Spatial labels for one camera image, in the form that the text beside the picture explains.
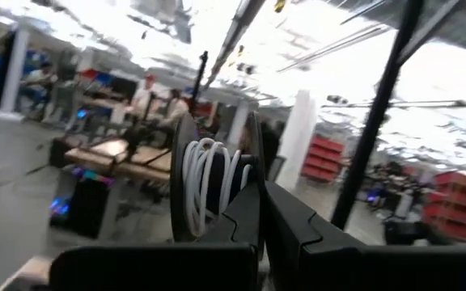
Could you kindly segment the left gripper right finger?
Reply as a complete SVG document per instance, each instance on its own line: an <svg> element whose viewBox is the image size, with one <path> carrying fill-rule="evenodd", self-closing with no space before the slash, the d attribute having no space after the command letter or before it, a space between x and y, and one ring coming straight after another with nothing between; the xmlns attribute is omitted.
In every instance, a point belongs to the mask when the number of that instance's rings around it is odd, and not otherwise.
<svg viewBox="0 0 466 291"><path fill-rule="evenodd" d="M366 245L277 184L266 191L277 291L466 291L466 247Z"/></svg>

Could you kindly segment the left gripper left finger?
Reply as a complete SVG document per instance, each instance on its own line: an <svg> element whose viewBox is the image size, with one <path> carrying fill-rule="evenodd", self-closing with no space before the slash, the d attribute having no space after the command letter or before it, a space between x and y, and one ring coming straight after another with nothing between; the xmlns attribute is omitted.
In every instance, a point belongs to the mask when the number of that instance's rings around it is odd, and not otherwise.
<svg viewBox="0 0 466 291"><path fill-rule="evenodd" d="M257 291L260 190L239 192L194 242L79 247L50 268L52 291Z"/></svg>

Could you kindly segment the black computer tower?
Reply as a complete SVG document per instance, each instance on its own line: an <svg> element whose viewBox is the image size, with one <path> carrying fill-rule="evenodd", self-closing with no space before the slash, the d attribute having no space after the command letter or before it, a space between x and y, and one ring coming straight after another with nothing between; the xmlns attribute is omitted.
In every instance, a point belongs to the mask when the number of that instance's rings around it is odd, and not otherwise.
<svg viewBox="0 0 466 291"><path fill-rule="evenodd" d="M49 226L97 239L108 197L108 183L62 172L49 206Z"/></svg>

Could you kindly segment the red bin shelf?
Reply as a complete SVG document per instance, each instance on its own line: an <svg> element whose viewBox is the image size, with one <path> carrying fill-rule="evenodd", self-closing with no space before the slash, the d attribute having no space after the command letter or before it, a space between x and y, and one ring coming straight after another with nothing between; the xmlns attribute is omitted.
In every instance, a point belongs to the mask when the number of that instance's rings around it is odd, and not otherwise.
<svg viewBox="0 0 466 291"><path fill-rule="evenodd" d="M302 175L323 182L332 182L340 173L345 146L320 135L314 135L305 157Z"/></svg>
<svg viewBox="0 0 466 291"><path fill-rule="evenodd" d="M466 174L447 171L434 177L434 190L427 195L422 221L466 243Z"/></svg>

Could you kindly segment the wooden work table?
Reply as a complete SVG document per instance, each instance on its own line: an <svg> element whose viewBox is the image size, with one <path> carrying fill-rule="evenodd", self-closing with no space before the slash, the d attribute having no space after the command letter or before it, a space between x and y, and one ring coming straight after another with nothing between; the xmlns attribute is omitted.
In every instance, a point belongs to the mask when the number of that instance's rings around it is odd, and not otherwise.
<svg viewBox="0 0 466 291"><path fill-rule="evenodd" d="M118 138L99 141L92 146L73 148L64 157L80 167L99 174L154 180L167 183L170 179L172 154L168 149L140 145L128 158L127 142Z"/></svg>

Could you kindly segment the white pillar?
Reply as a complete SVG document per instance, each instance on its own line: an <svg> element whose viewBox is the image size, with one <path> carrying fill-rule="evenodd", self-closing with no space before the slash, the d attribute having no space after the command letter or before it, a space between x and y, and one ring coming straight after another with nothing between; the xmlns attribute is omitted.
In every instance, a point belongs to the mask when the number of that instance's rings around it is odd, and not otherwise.
<svg viewBox="0 0 466 291"><path fill-rule="evenodd" d="M2 103L0 109L4 112L13 112L19 92L19 84L23 75L23 66L28 51L30 31L19 27L13 32L10 60L6 70L6 77L2 91Z"/></svg>
<svg viewBox="0 0 466 291"><path fill-rule="evenodd" d="M276 183L293 191L298 182L311 137L314 133L317 111L310 91L299 90L282 134L278 154L285 159Z"/></svg>

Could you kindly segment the person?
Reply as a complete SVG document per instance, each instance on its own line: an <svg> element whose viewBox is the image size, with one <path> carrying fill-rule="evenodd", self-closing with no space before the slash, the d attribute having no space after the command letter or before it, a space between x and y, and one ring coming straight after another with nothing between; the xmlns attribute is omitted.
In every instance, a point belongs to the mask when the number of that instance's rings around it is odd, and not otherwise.
<svg viewBox="0 0 466 291"><path fill-rule="evenodd" d="M189 106L184 100L179 89L171 89L167 101L167 112L163 119L158 122L158 130L165 134L163 147L172 146L173 137L179 119L189 111Z"/></svg>
<svg viewBox="0 0 466 291"><path fill-rule="evenodd" d="M155 76L146 74L144 79L140 81L138 88L131 99L131 112L135 113L139 119L145 116L147 105L150 102L150 95L153 93L152 87L155 84Z"/></svg>
<svg viewBox="0 0 466 291"><path fill-rule="evenodd" d="M265 177L268 177L273 161L277 157L281 133L274 129L267 121L263 120L261 121L260 138L264 151Z"/></svg>
<svg viewBox="0 0 466 291"><path fill-rule="evenodd" d="M17 100L15 102L15 110L21 112L22 98L27 97L32 101L31 110L42 102L49 101L49 92L52 90L54 83L58 77L53 69L53 64L45 61L40 65L40 68L30 72L19 85Z"/></svg>

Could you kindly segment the thin black pole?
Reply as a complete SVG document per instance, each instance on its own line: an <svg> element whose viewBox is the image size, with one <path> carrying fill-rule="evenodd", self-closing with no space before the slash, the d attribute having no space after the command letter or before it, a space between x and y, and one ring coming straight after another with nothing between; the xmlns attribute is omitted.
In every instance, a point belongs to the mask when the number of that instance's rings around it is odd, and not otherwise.
<svg viewBox="0 0 466 291"><path fill-rule="evenodd" d="M189 112L193 116L195 108L197 106L197 97L199 95L200 91L200 86L201 86L201 80L203 79L204 73L205 73L205 67L208 62L208 52L204 51L202 55L200 55L200 60L201 64L200 67L197 71L197 76L195 78L195 83L193 85L193 92L192 92L192 97L190 99L190 105L189 105Z"/></svg>

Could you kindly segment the black overhead light bar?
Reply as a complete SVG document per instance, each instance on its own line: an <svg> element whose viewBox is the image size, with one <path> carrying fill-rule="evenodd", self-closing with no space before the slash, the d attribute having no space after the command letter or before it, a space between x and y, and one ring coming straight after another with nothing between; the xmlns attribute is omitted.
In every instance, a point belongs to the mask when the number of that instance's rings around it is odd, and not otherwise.
<svg viewBox="0 0 466 291"><path fill-rule="evenodd" d="M206 91L214 82L220 73L221 68L233 53L236 45L242 39L244 33L248 30L252 21L256 18L260 9L265 4L265 1L266 0L241 0L235 12L235 16L232 18L231 25L222 43L221 50L211 68L210 76L203 85L202 90Z"/></svg>

